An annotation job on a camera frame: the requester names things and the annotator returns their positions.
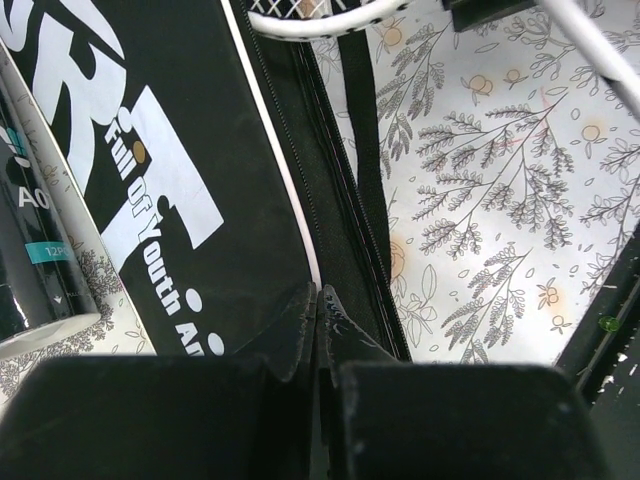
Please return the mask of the black frame badminton racket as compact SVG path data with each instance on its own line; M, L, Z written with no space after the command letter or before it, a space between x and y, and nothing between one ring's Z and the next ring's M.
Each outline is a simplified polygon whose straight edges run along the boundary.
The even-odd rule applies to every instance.
M639 75L575 1L535 1L634 116L639 116ZM407 9L408 1L247 1L249 19L262 35L286 41L338 37ZM427 1L427 11L445 11Z

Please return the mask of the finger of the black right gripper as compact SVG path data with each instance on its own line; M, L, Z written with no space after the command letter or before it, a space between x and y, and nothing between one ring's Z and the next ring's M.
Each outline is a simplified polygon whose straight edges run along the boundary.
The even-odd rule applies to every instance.
M443 0L445 11L451 13L453 28L465 32L486 23L536 6L534 0Z

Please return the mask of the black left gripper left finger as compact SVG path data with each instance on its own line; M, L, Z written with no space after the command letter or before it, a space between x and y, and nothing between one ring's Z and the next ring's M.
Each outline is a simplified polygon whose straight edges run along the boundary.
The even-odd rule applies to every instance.
M305 479L316 289L221 357L58 357L1 420L5 479Z

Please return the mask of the black shuttlecock tube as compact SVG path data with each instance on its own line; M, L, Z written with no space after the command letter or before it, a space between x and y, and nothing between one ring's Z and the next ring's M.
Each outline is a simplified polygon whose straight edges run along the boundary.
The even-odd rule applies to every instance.
M100 313L5 86L1 87L1 358L46 347Z

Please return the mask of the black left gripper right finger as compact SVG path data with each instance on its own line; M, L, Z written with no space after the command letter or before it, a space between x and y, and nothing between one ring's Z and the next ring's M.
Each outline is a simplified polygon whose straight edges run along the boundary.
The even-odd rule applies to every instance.
M558 370L402 362L331 286L318 298L332 479L608 479L587 408Z

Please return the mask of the black racket cover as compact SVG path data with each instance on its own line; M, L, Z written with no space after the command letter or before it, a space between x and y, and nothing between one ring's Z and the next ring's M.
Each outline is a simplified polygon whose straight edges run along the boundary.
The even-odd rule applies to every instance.
M308 46L243 1L5 1L1 39L157 353L232 354L331 286L408 358Z

